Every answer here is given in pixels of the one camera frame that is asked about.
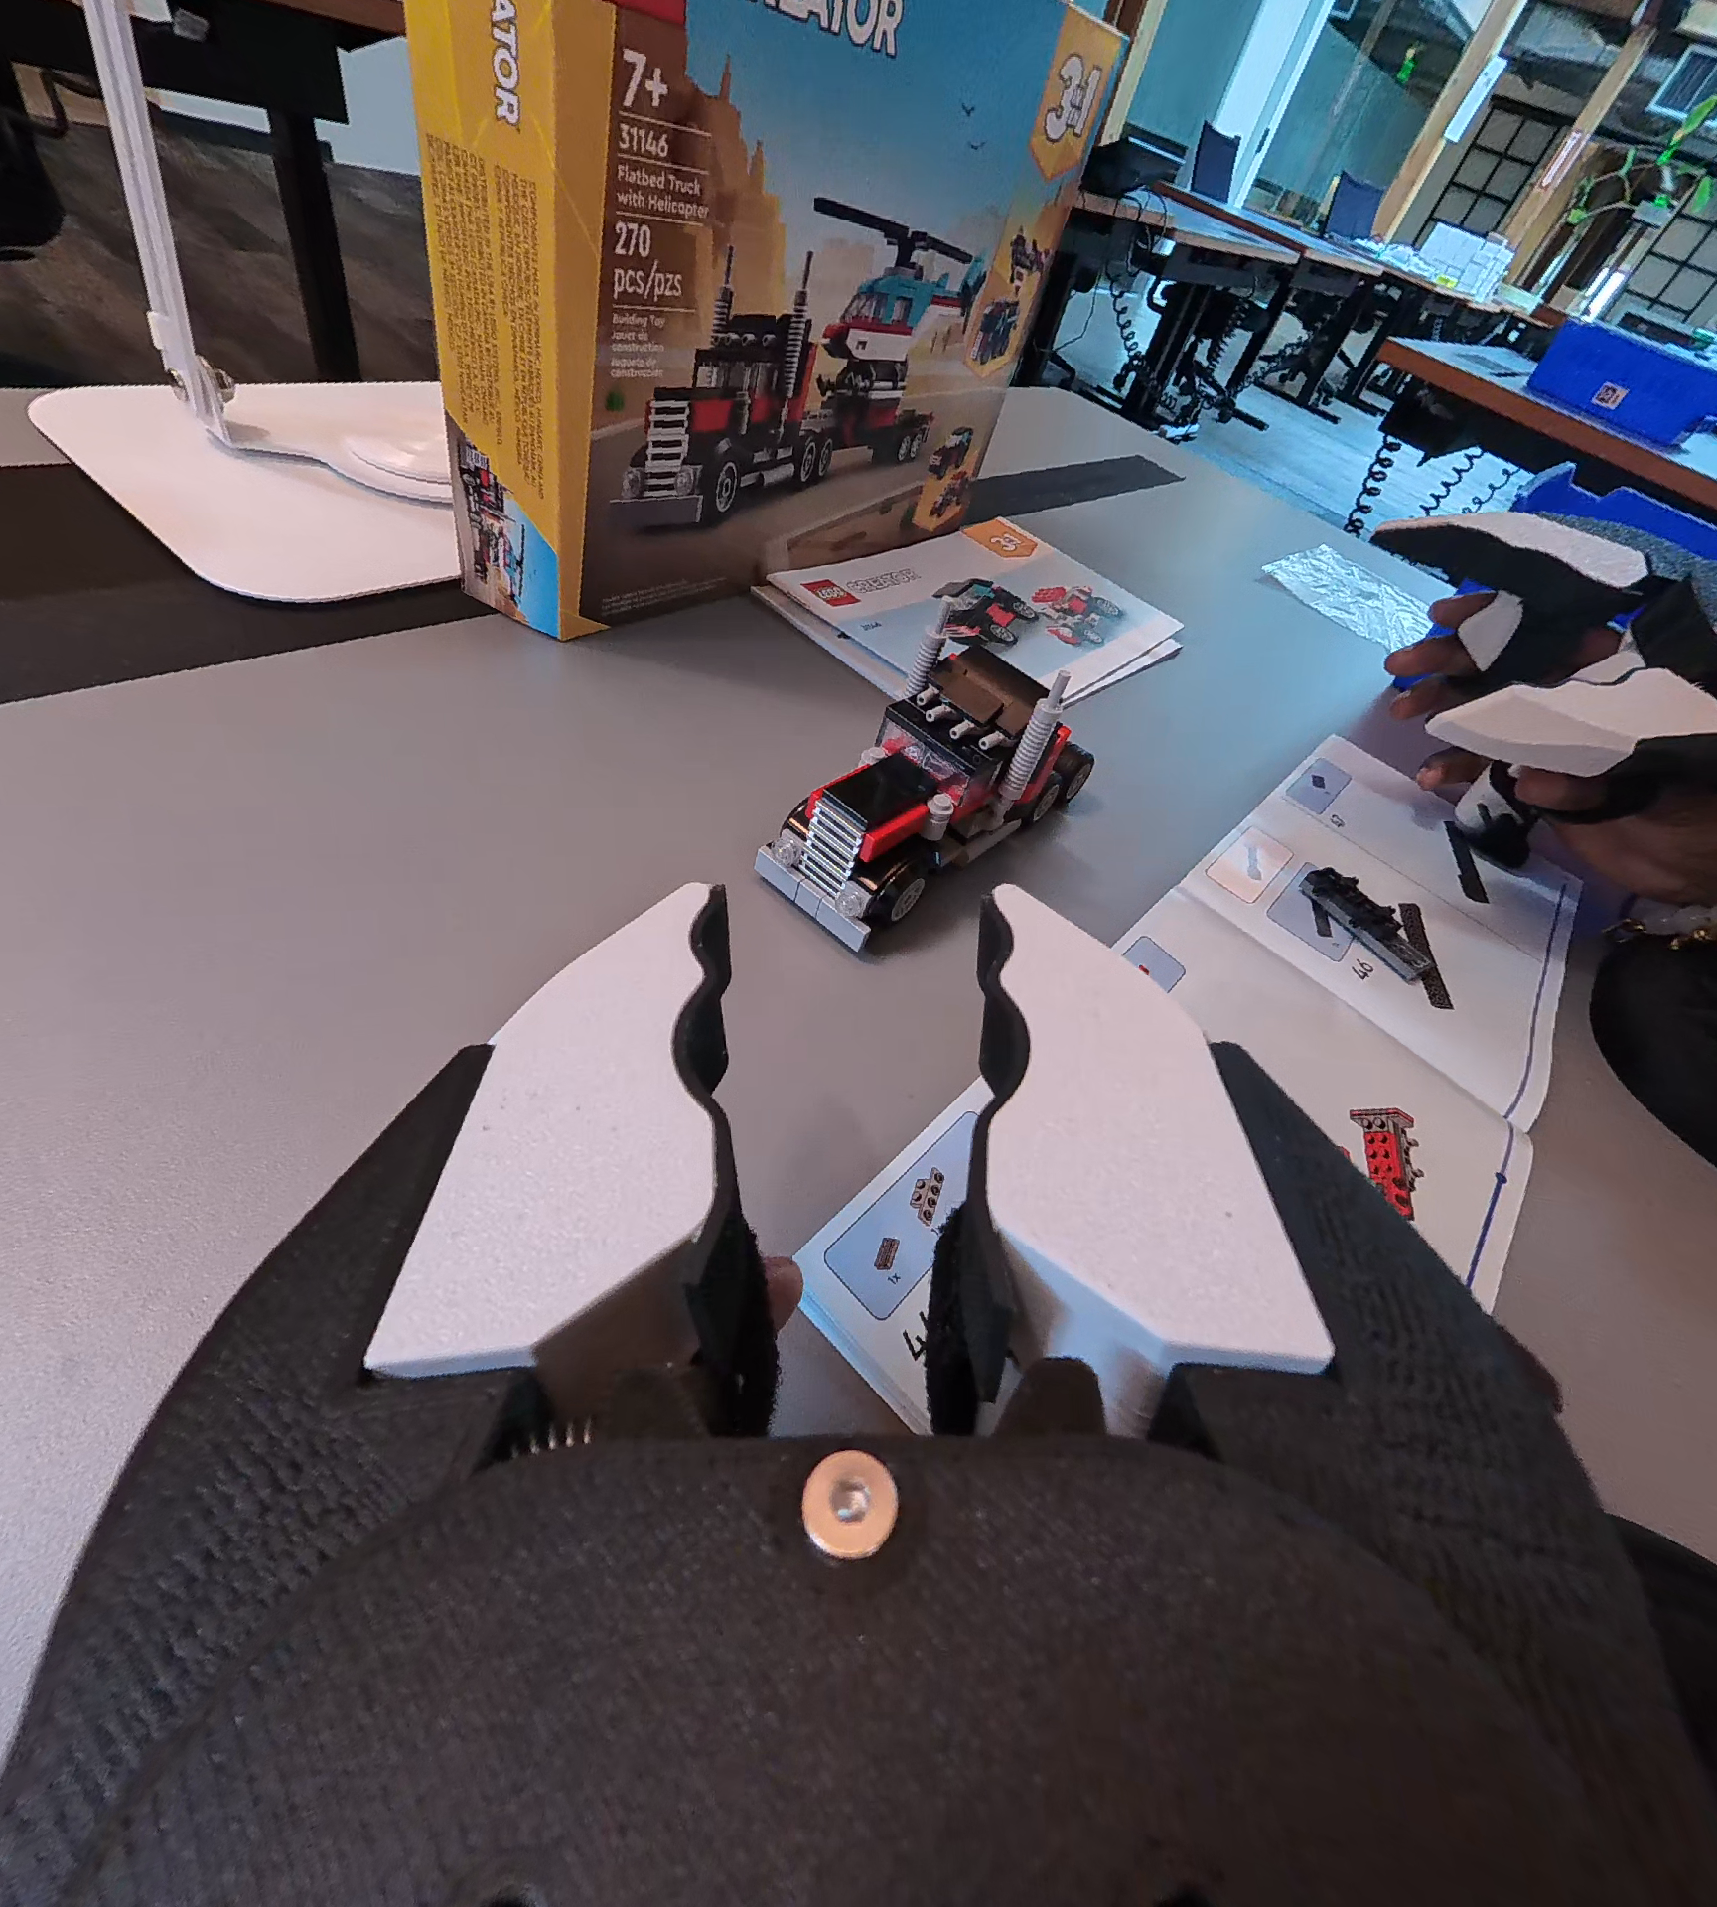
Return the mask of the closed lego instruction booklet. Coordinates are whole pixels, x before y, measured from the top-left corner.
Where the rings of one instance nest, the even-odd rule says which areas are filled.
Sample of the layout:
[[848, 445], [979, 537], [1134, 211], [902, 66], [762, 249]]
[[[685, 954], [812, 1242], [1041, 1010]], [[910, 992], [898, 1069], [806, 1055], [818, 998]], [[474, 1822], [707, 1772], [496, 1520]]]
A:
[[1182, 626], [1011, 523], [778, 571], [753, 596], [878, 690], [904, 688], [923, 640], [971, 646], [1065, 702], [1176, 656]]

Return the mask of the black tape strip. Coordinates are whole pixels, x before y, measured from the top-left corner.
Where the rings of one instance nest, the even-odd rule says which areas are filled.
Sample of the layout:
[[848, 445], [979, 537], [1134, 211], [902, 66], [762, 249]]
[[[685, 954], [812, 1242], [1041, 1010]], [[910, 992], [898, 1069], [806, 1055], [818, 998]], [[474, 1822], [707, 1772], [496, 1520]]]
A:
[[[327, 604], [276, 604], [204, 585], [107, 501], [59, 465], [0, 469], [0, 507], [61, 505], [59, 535], [41, 531], [35, 557], [0, 575], [0, 706], [154, 680], [268, 656], [303, 654], [484, 614], [454, 581]], [[856, 690], [808, 644], [782, 632], [755, 602], [725, 600], [649, 620], [603, 656], [562, 662], [550, 684], [572, 704], [649, 712], [641, 730], [667, 737], [677, 724], [723, 720], [780, 702], [838, 704]]]

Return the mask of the open lego instruction booklet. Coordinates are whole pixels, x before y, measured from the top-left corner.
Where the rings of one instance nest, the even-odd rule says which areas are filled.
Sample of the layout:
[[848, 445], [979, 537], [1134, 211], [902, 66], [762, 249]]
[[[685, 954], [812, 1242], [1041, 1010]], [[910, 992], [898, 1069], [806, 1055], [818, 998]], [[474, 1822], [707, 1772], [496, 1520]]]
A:
[[[1420, 908], [1450, 1012], [1317, 932], [1299, 882], [1323, 867]], [[1494, 865], [1442, 799], [1327, 737], [1114, 948], [1243, 1047], [1492, 1314], [1581, 898], [1541, 857]]]

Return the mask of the red black lego vehicle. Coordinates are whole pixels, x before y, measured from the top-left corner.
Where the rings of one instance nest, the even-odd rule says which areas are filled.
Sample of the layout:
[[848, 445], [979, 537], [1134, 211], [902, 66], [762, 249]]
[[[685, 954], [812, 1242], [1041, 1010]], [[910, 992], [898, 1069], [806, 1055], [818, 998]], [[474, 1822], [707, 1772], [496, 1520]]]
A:
[[1063, 724], [1067, 684], [929, 632], [860, 765], [794, 805], [756, 877], [864, 950], [935, 877], [1078, 797], [1094, 759]]

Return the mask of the long dark office desk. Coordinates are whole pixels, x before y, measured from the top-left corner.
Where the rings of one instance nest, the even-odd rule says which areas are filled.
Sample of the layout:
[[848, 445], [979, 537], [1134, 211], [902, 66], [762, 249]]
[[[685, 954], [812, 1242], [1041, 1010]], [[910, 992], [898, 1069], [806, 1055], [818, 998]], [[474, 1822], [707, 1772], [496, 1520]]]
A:
[[[1365, 251], [1170, 183], [1118, 199], [1082, 191], [1051, 263], [1019, 380], [1041, 384], [1063, 370], [1070, 390], [1146, 430], [1184, 430], [1206, 416], [1253, 424], [1241, 394], [1279, 324], [1319, 304], [1327, 324], [1305, 328], [1303, 360], [1289, 366], [1299, 380], [1295, 404], [1313, 412], [1327, 368], [1384, 279]], [[1124, 368], [1108, 378], [1078, 372], [1063, 356], [1063, 314], [1078, 296], [1090, 298], [1092, 312], [1110, 306]]]

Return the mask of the small blue plastic bin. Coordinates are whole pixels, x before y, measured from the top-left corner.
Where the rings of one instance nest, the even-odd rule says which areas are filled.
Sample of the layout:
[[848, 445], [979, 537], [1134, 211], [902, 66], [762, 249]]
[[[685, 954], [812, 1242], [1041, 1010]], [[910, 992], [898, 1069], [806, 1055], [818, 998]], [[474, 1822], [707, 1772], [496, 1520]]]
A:
[[1559, 324], [1526, 390], [1659, 449], [1717, 426], [1717, 366], [1603, 322]]

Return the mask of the person's right hand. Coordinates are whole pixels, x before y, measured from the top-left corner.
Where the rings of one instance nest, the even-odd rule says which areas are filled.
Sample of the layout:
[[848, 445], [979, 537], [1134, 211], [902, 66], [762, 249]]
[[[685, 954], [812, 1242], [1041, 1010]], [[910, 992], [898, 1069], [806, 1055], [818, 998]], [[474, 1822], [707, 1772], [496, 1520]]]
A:
[[[1492, 594], [1474, 590], [1434, 600], [1430, 634], [1394, 650], [1384, 670], [1412, 688], [1400, 690], [1388, 714], [1422, 726], [1446, 708], [1464, 704], [1476, 676], [1458, 628], [1484, 612]], [[1585, 871], [1625, 894], [1675, 906], [1717, 904], [1717, 793], [1669, 789], [1633, 817], [1609, 823], [1545, 823], [1547, 831]]]

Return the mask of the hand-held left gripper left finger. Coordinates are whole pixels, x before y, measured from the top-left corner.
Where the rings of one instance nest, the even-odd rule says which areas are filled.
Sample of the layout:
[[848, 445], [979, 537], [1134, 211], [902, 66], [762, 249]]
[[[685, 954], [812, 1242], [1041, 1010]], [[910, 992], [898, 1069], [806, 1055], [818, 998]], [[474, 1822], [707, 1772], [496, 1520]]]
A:
[[762, 1437], [776, 1353], [727, 1115], [727, 892], [681, 886], [562, 966], [488, 1059], [367, 1345], [379, 1379], [528, 1371], [558, 1425], [701, 1373]]

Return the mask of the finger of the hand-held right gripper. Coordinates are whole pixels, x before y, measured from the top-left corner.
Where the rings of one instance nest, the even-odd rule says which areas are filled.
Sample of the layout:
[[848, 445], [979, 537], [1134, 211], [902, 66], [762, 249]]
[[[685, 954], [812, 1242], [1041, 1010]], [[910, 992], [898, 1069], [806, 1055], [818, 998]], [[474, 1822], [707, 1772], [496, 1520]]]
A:
[[1380, 551], [1492, 602], [1458, 628], [1468, 688], [1547, 688], [1585, 666], [1587, 638], [1641, 608], [1643, 553], [1534, 513], [1380, 525]]
[[1717, 783], [1717, 700], [1643, 662], [1601, 662], [1557, 686], [1500, 688], [1432, 716], [1426, 734], [1510, 771]]

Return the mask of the white lamp base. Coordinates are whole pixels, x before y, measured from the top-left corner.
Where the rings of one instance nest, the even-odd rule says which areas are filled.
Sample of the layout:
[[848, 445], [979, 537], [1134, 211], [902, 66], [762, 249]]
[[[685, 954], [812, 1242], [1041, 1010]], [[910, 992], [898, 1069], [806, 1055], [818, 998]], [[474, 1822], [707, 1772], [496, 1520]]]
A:
[[27, 420], [202, 583], [289, 606], [452, 581], [441, 388], [234, 386], [188, 318], [123, 4], [87, 2], [160, 386], [37, 396]]

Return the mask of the wooden office desk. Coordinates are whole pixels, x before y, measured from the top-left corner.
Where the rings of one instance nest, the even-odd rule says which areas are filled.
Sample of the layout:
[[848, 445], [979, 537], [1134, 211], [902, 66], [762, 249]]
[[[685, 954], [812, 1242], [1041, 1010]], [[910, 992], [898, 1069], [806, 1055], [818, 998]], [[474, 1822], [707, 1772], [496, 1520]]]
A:
[[1526, 473], [1573, 465], [1589, 491], [1633, 487], [1717, 527], [1714, 432], [1677, 447], [1637, 442], [1532, 394], [1532, 364], [1502, 346], [1390, 340], [1379, 368], [1406, 382], [1380, 434], [1424, 459], [1486, 451]]

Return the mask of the green potted plant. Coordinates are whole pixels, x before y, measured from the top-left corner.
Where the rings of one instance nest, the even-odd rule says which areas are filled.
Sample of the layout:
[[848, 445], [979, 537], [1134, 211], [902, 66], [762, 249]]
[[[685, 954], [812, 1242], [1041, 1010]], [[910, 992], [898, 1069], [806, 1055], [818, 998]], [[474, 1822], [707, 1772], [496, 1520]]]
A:
[[1693, 203], [1708, 195], [1700, 161], [1683, 157], [1685, 144], [1717, 122], [1717, 92], [1702, 98], [1659, 149], [1625, 148], [1609, 171], [1583, 179], [1565, 223], [1575, 235], [1567, 255], [1567, 312], [1599, 320], [1625, 293], [1653, 241]]

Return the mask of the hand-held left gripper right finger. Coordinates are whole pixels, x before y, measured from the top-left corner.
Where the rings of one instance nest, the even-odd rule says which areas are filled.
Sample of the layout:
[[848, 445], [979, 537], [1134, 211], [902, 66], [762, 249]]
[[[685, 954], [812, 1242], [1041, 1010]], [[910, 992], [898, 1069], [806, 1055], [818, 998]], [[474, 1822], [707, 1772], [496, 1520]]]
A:
[[933, 1431], [1043, 1361], [1146, 1433], [1170, 1371], [1321, 1375], [1333, 1343], [1204, 1033], [1019, 886], [979, 916], [977, 1115], [933, 1258]]

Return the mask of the dark lego plate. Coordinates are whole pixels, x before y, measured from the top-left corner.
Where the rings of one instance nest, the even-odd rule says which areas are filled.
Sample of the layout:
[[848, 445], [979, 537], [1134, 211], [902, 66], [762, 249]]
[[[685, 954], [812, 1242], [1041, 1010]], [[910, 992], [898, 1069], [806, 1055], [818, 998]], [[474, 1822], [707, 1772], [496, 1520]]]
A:
[[1299, 892], [1323, 938], [1335, 928], [1347, 932], [1351, 944], [1367, 952], [1375, 966], [1422, 990], [1432, 1008], [1454, 1008], [1416, 904], [1379, 902], [1355, 877], [1327, 867], [1307, 871]]

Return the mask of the clear plastic bag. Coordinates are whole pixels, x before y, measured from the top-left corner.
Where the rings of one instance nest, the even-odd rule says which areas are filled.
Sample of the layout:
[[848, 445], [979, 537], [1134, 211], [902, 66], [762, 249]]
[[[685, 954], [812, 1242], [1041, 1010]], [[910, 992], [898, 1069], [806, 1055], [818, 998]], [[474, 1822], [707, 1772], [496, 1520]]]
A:
[[1305, 608], [1386, 654], [1434, 632], [1428, 604], [1347, 561], [1329, 545], [1279, 557], [1261, 577]]

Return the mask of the large blue plastic bin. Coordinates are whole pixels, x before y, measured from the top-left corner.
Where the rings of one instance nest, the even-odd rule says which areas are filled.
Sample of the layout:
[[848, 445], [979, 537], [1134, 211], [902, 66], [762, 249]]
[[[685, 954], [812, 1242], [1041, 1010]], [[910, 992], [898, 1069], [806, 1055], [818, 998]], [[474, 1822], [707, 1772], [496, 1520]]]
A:
[[1717, 525], [1631, 487], [1607, 493], [1583, 489], [1569, 463], [1532, 477], [1516, 491], [1508, 509], [1569, 517], [1593, 531], [1597, 527], [1633, 529], [1702, 561], [1717, 561]]

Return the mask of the lego set box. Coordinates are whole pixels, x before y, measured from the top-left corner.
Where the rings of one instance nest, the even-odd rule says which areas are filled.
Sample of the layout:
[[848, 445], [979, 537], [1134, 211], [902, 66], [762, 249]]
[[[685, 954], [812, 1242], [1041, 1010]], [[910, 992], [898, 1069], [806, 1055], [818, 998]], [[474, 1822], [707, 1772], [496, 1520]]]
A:
[[963, 527], [1124, 34], [1059, 2], [403, 14], [476, 604], [572, 640]]

